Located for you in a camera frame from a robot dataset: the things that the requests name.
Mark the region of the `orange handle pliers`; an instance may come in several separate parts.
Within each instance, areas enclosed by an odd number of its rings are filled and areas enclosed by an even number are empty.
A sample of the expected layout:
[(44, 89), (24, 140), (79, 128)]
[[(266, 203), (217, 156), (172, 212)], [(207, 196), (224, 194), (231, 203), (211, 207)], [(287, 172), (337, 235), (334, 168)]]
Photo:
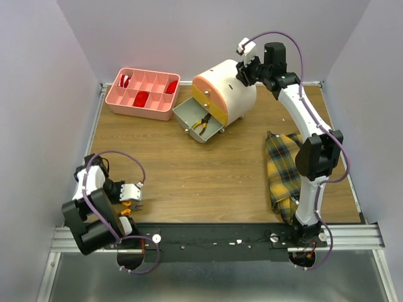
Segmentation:
[(121, 210), (119, 216), (129, 216), (133, 211), (140, 211), (143, 207), (143, 204), (139, 203), (138, 201), (123, 201), (122, 205), (125, 208)]

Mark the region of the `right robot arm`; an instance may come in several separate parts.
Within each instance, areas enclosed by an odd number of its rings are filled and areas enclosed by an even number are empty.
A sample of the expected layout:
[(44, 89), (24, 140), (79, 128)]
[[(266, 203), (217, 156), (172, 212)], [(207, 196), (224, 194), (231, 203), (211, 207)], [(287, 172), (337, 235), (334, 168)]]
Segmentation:
[(237, 53), (244, 57), (236, 65), (237, 79), (246, 87), (262, 83), (289, 112), (301, 136), (302, 145), (295, 156), (295, 169), (300, 176), (298, 206), (291, 215), (291, 242), (299, 247), (317, 238), (325, 225), (321, 206), (326, 184), (337, 166), (343, 149), (343, 134), (319, 116), (309, 101), (302, 83), (287, 70), (286, 47), (281, 42), (264, 46), (264, 59), (255, 54), (253, 40), (244, 38)]

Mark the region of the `white round drawer cabinet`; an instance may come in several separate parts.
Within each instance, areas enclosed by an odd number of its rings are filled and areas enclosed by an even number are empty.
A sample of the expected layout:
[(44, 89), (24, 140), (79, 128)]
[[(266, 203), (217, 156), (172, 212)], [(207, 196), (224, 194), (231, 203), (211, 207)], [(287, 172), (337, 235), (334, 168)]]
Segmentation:
[[(255, 85), (245, 87), (236, 78), (237, 62), (227, 59), (196, 75), (191, 85), (191, 97), (173, 109), (185, 132), (194, 140), (205, 143), (253, 108), (257, 99)], [(202, 136), (201, 126), (191, 127), (206, 114), (211, 118)]]

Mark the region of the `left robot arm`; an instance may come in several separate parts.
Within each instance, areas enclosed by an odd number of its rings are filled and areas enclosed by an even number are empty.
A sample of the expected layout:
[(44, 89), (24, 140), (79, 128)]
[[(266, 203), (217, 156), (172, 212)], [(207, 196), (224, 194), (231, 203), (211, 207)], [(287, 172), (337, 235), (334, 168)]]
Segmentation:
[(89, 255), (114, 243), (134, 248), (139, 243), (139, 231), (130, 213), (135, 202), (142, 200), (142, 179), (136, 183), (112, 181), (110, 164), (101, 154), (85, 156), (83, 165), (76, 168), (76, 192), (62, 205), (67, 226), (80, 252)]

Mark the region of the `yellow needle nose pliers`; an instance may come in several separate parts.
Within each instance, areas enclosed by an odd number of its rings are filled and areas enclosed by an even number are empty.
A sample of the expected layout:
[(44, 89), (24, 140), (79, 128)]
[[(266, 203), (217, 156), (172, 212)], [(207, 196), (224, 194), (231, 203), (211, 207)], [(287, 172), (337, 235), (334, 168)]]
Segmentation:
[(211, 114), (210, 113), (206, 114), (200, 121), (197, 121), (191, 128), (193, 130), (196, 130), (199, 126), (201, 126), (202, 129), (200, 130), (200, 132), (198, 134), (199, 134), (199, 136), (202, 136), (207, 128), (210, 118), (211, 118)]

